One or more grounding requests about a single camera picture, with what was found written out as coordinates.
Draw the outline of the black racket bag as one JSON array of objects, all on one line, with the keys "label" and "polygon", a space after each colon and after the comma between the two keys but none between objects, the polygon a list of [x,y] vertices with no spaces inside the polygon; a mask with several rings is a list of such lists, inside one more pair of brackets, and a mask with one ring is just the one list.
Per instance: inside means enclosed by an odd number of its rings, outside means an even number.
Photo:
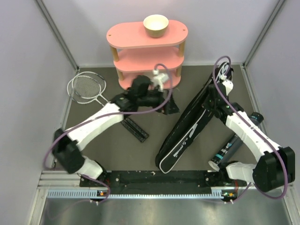
[{"label": "black racket bag", "polygon": [[162,173],[167,174],[174,168],[185,150],[212,119],[211,112],[204,109],[202,105],[208,96],[209,85],[213,84],[213,78],[210,75],[165,138],[155,157],[155,165]]}]

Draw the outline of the black shuttlecock tube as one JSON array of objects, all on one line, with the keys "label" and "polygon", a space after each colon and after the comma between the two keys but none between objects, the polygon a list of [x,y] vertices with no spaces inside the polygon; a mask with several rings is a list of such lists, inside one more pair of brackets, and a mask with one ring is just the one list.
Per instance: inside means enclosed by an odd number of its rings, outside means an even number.
[{"label": "black shuttlecock tube", "polygon": [[[264,120],[264,117],[258,113],[253,112],[249,116],[250,120],[258,126]],[[243,141],[237,136],[233,135],[227,143],[215,154],[215,156],[208,162],[208,164],[214,169],[215,171],[219,171],[221,165],[229,162],[235,152],[242,146]]]}]

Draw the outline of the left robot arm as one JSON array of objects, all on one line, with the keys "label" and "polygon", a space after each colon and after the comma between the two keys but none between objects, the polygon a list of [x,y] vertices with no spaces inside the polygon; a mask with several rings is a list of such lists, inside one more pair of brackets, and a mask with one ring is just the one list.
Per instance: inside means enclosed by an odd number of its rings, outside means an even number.
[{"label": "left robot arm", "polygon": [[56,130],[51,154],[67,173],[85,175],[96,186],[103,185],[106,182],[105,169],[96,160],[84,156],[82,150],[94,138],[131,115],[167,113],[168,105],[178,112],[176,104],[171,103],[172,91],[169,90],[164,96],[167,81],[173,81],[170,73],[159,73],[152,79],[137,76],[127,91],[113,97],[92,116],[67,130]]}]

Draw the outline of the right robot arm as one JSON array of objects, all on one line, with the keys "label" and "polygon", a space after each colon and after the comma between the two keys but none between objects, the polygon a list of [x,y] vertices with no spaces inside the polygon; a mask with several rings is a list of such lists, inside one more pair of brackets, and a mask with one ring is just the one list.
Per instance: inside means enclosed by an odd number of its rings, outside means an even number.
[{"label": "right robot arm", "polygon": [[254,155],[256,164],[230,162],[219,173],[219,181],[226,186],[235,180],[252,182],[264,193],[286,187],[295,181],[295,152],[268,138],[239,104],[228,101],[226,94],[232,88],[230,81],[210,84],[203,107],[242,140]]}]

